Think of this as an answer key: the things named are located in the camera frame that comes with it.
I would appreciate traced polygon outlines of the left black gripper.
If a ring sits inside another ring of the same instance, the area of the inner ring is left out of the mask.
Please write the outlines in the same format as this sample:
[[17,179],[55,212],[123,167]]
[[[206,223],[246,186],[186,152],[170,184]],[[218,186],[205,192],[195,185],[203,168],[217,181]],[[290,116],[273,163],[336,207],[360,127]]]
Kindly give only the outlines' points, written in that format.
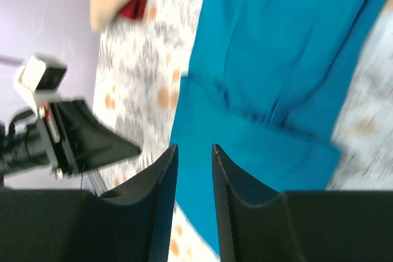
[[141,148],[112,132],[82,99],[26,109],[1,135],[1,176],[51,166],[57,179],[134,158]]

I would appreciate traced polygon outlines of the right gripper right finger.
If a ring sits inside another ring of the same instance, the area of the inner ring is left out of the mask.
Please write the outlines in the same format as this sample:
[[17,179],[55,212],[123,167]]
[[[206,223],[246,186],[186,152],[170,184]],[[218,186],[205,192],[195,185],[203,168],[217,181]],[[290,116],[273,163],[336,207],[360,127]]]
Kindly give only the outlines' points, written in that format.
[[222,261],[391,261],[391,191],[277,192],[219,145],[212,175]]

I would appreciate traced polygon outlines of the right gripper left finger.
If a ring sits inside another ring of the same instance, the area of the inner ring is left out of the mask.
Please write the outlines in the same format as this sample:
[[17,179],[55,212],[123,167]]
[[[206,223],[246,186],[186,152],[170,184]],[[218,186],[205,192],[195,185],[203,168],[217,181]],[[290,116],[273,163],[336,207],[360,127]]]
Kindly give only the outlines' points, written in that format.
[[166,261],[178,148],[121,185],[86,190],[1,190],[2,261]]

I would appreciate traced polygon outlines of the blue t shirt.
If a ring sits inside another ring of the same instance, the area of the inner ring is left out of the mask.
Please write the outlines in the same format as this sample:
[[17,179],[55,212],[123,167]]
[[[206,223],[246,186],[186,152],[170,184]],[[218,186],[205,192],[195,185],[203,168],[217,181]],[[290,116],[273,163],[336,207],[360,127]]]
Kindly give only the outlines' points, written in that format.
[[203,0],[171,133],[176,201],[219,251],[212,146],[278,190],[324,189],[331,133],[385,0]]

